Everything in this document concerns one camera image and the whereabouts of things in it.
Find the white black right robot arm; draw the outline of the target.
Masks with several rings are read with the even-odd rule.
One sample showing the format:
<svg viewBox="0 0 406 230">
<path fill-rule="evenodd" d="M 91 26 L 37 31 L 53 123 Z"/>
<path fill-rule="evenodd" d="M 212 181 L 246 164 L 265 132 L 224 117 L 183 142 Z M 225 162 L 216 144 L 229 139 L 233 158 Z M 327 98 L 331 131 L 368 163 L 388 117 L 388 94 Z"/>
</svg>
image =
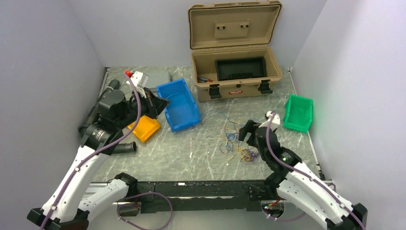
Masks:
<svg viewBox="0 0 406 230">
<path fill-rule="evenodd" d="M 367 208 L 338 195 L 297 154 L 283 147 L 275 134 L 277 126 L 271 121 L 248 120 L 238 135 L 240 141 L 257 149 L 272 170 L 264 182 L 266 197 L 293 203 L 325 230 L 366 229 Z"/>
</svg>

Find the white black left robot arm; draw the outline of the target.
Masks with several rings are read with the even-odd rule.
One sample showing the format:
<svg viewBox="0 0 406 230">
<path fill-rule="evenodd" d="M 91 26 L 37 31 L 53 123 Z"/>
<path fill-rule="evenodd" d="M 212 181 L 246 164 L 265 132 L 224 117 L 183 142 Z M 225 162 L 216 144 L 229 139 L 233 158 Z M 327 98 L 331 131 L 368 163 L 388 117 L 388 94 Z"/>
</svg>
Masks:
<svg viewBox="0 0 406 230">
<path fill-rule="evenodd" d="M 123 129 L 143 116 L 156 118 L 169 104 L 149 89 L 133 92 L 129 100 L 109 86 L 79 128 L 81 144 L 66 176 L 49 200 L 33 208 L 27 219 L 43 230 L 85 230 L 113 202 L 132 201 L 137 179 L 120 173 L 104 188 L 84 197 L 95 173 L 122 146 Z"/>
</svg>

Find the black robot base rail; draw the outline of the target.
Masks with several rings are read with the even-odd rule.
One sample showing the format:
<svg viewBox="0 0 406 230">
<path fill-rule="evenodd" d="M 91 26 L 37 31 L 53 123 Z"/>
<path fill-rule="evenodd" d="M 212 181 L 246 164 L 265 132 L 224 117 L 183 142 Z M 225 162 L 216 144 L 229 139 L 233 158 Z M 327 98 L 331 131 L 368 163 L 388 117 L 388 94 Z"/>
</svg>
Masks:
<svg viewBox="0 0 406 230">
<path fill-rule="evenodd" d="M 285 203 L 264 180 L 138 182 L 137 189 L 119 199 L 142 214 L 161 211 L 234 210 L 263 211 L 278 217 Z"/>
</svg>

